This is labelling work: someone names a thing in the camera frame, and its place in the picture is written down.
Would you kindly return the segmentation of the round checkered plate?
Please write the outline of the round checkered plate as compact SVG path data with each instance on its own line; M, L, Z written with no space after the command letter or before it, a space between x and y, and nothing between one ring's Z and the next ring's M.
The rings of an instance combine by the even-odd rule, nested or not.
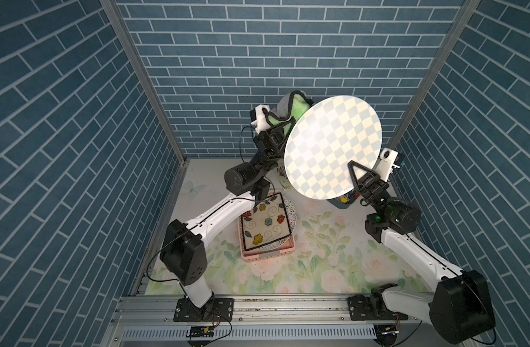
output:
M301 195L331 200L353 189L348 164L372 169L382 146L382 126L366 101L327 98L297 121L285 147L286 176Z

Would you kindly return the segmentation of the green grey microfibre cloth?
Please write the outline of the green grey microfibre cloth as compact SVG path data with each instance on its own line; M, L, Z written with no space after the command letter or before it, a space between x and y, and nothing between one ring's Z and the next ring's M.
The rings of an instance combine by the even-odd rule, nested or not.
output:
M290 92L273 109L264 111L265 124L269 127L282 125L284 135L289 135L295 123L313 105L303 91Z

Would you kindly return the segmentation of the square floral plate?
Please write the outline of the square floral plate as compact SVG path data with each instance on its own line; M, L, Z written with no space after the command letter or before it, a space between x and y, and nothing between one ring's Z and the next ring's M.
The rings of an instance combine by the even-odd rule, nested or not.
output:
M241 236L246 252L268 247L292 235L284 197L275 192L241 215Z

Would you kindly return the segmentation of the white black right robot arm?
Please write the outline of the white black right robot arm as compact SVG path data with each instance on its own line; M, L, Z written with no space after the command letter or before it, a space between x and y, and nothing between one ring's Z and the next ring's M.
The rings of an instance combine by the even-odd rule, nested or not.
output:
M371 206L365 230L377 243L391 249L428 284L429 292L412 293L396 283L372 289L366 308L375 319L400 314L430 324L448 343L459 344L495 332L496 319L485 277L452 264L414 237L421 210L391 196L378 173L350 161L347 165L360 204Z

